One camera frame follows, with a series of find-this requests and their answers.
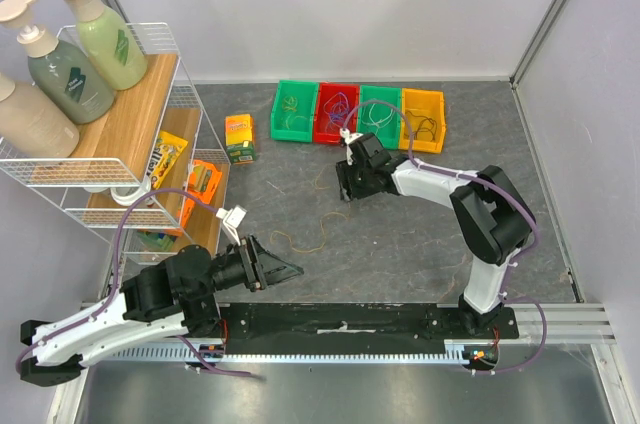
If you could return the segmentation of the left green bin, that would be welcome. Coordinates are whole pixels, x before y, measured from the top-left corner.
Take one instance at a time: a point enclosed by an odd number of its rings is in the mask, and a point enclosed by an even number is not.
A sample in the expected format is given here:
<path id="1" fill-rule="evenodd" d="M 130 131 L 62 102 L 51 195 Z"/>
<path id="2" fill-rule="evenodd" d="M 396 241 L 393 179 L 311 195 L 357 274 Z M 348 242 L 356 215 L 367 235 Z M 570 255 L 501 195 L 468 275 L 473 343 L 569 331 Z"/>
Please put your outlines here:
<path id="1" fill-rule="evenodd" d="M 312 141 L 318 89 L 317 82 L 279 82 L 270 115 L 272 139 L 302 143 Z"/>

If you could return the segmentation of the red bin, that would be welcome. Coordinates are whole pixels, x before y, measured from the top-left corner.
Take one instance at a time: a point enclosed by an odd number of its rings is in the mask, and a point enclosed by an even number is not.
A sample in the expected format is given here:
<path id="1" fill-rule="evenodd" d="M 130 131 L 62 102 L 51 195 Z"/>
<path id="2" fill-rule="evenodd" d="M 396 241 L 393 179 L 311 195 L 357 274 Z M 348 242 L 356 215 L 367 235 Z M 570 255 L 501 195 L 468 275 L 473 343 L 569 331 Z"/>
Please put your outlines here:
<path id="1" fill-rule="evenodd" d="M 319 144 L 338 144 L 340 129 L 359 103 L 360 87 L 354 84 L 323 82 L 319 85 L 312 140 Z"/>

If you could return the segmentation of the yellow candy bag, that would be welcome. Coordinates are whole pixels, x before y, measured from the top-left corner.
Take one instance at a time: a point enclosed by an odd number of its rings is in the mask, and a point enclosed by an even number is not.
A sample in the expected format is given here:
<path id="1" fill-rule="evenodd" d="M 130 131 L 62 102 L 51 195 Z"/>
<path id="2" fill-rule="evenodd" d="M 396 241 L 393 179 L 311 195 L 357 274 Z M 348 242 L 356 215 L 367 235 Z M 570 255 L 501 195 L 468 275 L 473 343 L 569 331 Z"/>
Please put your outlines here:
<path id="1" fill-rule="evenodd" d="M 158 133 L 146 171 L 152 190 L 160 187 L 187 144 L 187 140 L 167 131 Z"/>

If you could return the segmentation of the colourful box on lower shelf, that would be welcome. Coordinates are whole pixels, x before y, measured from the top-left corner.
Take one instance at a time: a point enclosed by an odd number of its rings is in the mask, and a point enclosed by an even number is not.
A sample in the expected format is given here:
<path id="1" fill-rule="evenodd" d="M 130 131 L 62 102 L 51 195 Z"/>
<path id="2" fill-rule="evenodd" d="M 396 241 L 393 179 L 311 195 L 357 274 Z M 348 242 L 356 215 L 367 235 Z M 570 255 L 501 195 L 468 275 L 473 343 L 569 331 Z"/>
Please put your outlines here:
<path id="1" fill-rule="evenodd" d="M 157 252 L 169 252 L 177 239 L 171 234 L 142 230 L 137 232 L 137 238 L 148 250 Z"/>

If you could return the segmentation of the white tape roll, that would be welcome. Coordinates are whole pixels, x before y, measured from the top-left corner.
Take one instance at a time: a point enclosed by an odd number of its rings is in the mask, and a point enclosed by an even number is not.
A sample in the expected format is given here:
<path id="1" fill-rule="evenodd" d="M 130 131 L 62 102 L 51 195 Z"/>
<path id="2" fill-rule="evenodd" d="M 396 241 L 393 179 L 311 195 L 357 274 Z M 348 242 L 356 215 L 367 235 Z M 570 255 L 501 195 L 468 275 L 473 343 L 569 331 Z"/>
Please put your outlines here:
<path id="1" fill-rule="evenodd" d="M 110 189 L 112 199 L 119 205 L 129 207 L 151 191 L 151 181 L 145 177 L 143 181 L 133 187 L 112 187 Z"/>

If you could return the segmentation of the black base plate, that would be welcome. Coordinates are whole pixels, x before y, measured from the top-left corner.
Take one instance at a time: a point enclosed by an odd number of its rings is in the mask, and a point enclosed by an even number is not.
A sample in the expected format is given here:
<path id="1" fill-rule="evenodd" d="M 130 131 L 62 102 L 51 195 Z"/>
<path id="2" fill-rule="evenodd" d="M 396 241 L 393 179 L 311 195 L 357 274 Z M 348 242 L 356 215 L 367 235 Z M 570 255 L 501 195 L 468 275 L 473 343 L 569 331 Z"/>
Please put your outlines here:
<path id="1" fill-rule="evenodd" d="M 195 336 L 223 338 L 235 351 L 437 351 L 446 340 L 519 337 L 511 308 L 474 330 L 458 308 L 432 303 L 231 303 L 220 314 L 219 323 Z"/>

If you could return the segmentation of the beige pump bottle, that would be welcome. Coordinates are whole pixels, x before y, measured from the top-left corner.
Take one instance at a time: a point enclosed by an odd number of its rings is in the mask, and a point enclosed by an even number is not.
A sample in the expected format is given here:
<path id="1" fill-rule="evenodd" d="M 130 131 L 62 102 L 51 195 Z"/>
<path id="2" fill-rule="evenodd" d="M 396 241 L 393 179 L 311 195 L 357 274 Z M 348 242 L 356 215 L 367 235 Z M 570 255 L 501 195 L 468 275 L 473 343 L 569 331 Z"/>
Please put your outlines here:
<path id="1" fill-rule="evenodd" d="M 39 58 L 55 50 L 59 40 L 34 23 L 37 0 L 1 2 L 1 24 L 19 31 L 27 56 Z M 79 142 L 79 130 L 38 87 L 1 76 L 1 137 L 31 158 L 67 158 Z"/>

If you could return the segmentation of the orange toy package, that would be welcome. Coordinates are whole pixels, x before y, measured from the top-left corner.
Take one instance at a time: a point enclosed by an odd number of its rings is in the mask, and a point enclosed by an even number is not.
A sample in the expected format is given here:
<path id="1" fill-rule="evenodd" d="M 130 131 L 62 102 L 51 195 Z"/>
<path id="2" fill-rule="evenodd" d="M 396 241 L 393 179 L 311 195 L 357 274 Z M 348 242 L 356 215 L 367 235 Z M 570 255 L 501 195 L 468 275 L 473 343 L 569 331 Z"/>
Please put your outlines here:
<path id="1" fill-rule="evenodd" d="M 222 177 L 222 172 L 213 163 L 195 159 L 189 174 L 187 192 L 190 196 L 209 205 Z M 183 229 L 186 228 L 195 207 L 196 203 L 193 200 L 185 199 L 180 215 L 180 225 Z"/>

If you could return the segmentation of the yellow bin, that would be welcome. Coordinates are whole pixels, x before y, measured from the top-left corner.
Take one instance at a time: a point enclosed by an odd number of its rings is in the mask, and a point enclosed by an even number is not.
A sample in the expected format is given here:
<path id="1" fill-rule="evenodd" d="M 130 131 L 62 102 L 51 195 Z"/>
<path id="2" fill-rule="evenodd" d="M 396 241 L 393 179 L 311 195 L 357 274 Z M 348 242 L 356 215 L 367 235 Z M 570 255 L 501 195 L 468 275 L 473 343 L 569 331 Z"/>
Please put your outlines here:
<path id="1" fill-rule="evenodd" d="M 407 150 L 412 136 L 414 152 L 440 154 L 446 136 L 444 93 L 404 88 L 402 94 L 402 112 L 410 126 L 401 120 L 398 148 Z"/>

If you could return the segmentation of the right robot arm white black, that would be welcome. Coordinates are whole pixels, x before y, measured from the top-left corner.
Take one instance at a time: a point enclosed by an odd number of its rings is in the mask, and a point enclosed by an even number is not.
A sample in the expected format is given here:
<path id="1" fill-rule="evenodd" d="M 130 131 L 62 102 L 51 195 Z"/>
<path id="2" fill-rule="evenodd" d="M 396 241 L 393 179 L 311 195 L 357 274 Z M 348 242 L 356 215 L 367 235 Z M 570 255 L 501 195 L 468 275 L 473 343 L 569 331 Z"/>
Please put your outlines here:
<path id="1" fill-rule="evenodd" d="M 343 200 L 388 193 L 452 209 L 473 257 L 457 321 L 465 335 L 483 336 L 503 306 L 508 267 L 537 232 L 535 218 L 512 182 L 497 166 L 456 171 L 405 154 L 393 156 L 372 133 L 343 129 L 340 136 L 346 159 L 336 164 L 336 172 Z"/>

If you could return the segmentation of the light green pump bottle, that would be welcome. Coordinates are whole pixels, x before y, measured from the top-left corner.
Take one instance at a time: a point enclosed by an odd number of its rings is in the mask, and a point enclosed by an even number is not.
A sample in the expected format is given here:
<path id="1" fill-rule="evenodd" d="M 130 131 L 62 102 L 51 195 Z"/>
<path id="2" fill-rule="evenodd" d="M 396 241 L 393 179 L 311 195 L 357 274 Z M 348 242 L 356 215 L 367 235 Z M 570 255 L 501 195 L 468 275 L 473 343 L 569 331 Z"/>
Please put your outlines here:
<path id="1" fill-rule="evenodd" d="M 64 0 L 76 19 L 76 33 L 90 61 L 115 90 L 135 86 L 147 59 L 127 23 L 102 0 Z"/>

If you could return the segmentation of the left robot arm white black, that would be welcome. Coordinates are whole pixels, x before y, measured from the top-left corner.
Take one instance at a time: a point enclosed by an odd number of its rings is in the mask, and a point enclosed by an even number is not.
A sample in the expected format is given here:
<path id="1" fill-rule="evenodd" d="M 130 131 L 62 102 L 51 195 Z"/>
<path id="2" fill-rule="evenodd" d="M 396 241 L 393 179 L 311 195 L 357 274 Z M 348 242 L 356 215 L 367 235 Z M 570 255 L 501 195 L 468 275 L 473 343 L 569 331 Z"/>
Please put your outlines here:
<path id="1" fill-rule="evenodd" d="M 219 329 L 216 293 L 251 292 L 303 275 L 250 235 L 216 255 L 189 245 L 122 282 L 114 295 L 58 322 L 28 320 L 20 338 L 28 358 L 20 378 L 40 387 L 67 383 L 120 350 L 157 338 L 209 338 Z"/>

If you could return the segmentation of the dark green pump bottle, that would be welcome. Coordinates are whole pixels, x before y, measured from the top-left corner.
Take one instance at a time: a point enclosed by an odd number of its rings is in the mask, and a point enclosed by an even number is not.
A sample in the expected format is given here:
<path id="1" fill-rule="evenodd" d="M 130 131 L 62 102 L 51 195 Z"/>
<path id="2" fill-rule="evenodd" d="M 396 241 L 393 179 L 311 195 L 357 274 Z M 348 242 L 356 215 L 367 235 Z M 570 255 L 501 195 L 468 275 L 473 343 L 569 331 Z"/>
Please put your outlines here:
<path id="1" fill-rule="evenodd" d="M 37 87 L 74 124 L 93 122 L 111 108 L 115 91 L 80 48 L 36 25 L 24 26 L 17 40 Z"/>

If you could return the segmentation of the yellow green small box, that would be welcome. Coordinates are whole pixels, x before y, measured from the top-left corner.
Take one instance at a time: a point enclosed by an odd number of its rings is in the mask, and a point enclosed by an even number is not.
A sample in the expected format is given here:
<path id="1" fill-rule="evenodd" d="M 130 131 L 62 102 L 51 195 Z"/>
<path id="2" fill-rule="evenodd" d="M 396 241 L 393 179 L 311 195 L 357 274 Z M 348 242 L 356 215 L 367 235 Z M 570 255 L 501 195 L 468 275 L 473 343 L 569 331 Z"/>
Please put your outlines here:
<path id="1" fill-rule="evenodd" d="M 250 114 L 225 117 L 225 148 L 232 164 L 247 164 L 257 160 L 256 133 Z"/>

